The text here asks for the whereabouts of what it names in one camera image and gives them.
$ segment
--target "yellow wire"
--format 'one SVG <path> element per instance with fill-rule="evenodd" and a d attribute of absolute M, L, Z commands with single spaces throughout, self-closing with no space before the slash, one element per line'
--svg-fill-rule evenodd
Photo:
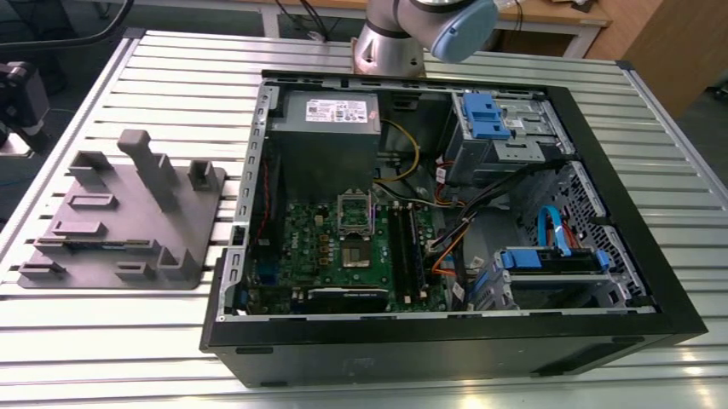
<path fill-rule="evenodd" d="M 405 136 L 408 136 L 408 139 L 412 142 L 412 146 L 414 147 L 414 162 L 412 163 L 412 167 L 408 169 L 408 171 L 405 173 L 402 173 L 401 175 L 396 176 L 396 177 L 385 177 L 385 178 L 381 178 L 381 179 L 374 179 L 374 181 L 377 181 L 377 182 L 398 181 L 400 179 L 405 178 L 412 172 L 414 172 L 416 169 L 418 168 L 418 164 L 420 164 L 418 142 L 414 140 L 414 136 L 412 136 L 410 132 L 408 132 L 408 130 L 400 124 L 392 122 L 389 119 L 382 119 L 381 121 L 386 122 L 388 124 L 394 126 L 400 130 L 400 132 L 402 132 L 405 134 Z"/>

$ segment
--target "wooden desk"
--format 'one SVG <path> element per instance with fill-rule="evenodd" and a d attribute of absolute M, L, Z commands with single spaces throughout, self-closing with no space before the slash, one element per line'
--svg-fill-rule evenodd
<path fill-rule="evenodd" d="M 259 7 L 263 16 L 266 37 L 279 37 L 278 18 L 281 10 L 274 0 L 241 0 L 237 3 L 253 3 Z M 298 0 L 281 0 L 290 14 L 307 15 Z M 368 0 L 310 0 L 318 14 L 326 17 L 364 19 Z M 564 52 L 564 57 L 583 58 L 592 46 L 603 27 L 609 26 L 612 19 L 596 4 L 589 13 L 571 8 L 571 3 L 553 3 L 551 0 L 523 0 L 525 32 L 548 32 L 569 34 L 573 39 Z M 517 21 L 517 7 L 501 12 L 497 29 L 513 30 Z"/>
<path fill-rule="evenodd" d="M 553 3 L 551 0 L 524 0 L 524 23 L 553 23 L 599 27 L 607 27 L 612 24 L 612 19 L 601 9 L 599 3 L 592 6 L 589 13 L 581 13 L 571 5 L 571 2 Z M 516 21 L 517 16 L 517 7 L 511 7 L 501 12 L 501 20 Z"/>

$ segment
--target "ram slot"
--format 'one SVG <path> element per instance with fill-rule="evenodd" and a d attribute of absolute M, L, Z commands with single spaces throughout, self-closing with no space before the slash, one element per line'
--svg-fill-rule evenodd
<path fill-rule="evenodd" d="M 416 276 L 416 297 L 421 298 L 426 294 L 425 289 L 428 283 L 425 282 L 425 268 L 422 267 L 422 247 L 420 246 L 420 232 L 418 232 L 418 219 L 416 217 L 412 204 L 409 204 L 406 212 L 406 222 L 409 223 L 408 231 L 410 232 L 410 254 L 412 254 L 412 267 L 414 269 Z"/>
<path fill-rule="evenodd" d="M 416 293 L 410 284 L 410 264 L 408 253 L 410 252 L 410 242 L 408 240 L 409 232 L 404 225 L 402 208 L 390 207 L 388 211 L 389 219 L 389 250 L 392 254 L 392 267 L 394 276 L 394 292 L 400 302 L 414 301 Z"/>

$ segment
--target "sticker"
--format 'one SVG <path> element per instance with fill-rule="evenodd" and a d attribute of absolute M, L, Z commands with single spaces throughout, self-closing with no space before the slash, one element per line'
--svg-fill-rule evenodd
<path fill-rule="evenodd" d="M 473 257 L 473 261 L 470 262 L 470 269 L 481 268 L 486 265 L 486 261 L 480 258 L 478 256 Z"/>
<path fill-rule="evenodd" d="M 520 119 L 504 119 L 502 122 L 509 128 L 524 128 L 524 121 Z"/>
<path fill-rule="evenodd" d="M 465 299 L 465 290 L 458 283 L 453 284 L 453 294 L 456 294 L 456 297 L 460 301 Z"/>
<path fill-rule="evenodd" d="M 438 183 L 445 183 L 445 176 L 448 176 L 448 171 L 444 168 L 437 168 L 437 171 L 434 171 L 434 180 Z"/>
<path fill-rule="evenodd" d="M 306 122 L 346 122 L 366 124 L 365 101 L 309 100 Z"/>

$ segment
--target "aluminum workbench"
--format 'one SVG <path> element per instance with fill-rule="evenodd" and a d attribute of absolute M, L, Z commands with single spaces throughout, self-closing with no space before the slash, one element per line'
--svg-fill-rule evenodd
<path fill-rule="evenodd" d="M 627 408 L 728 407 L 728 194 L 633 72 L 615 63 L 480 54 L 426 59 L 432 77 L 571 88 L 710 333 L 576 377 L 246 389 L 198 350 L 211 266 L 233 220 L 265 68 L 349 72 L 346 43 L 147 32 L 111 57 L 0 235 L 0 406 Z M 43 234 L 79 149 L 124 163 L 116 138 L 146 129 L 173 164 L 227 170 L 207 273 L 193 291 L 26 290 L 18 266 Z"/>

